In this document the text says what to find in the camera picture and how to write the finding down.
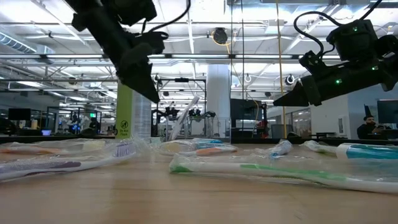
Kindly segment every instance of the wooden table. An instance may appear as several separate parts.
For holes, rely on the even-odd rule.
[[[398,196],[169,174],[149,156],[0,184],[0,223],[396,223]]]

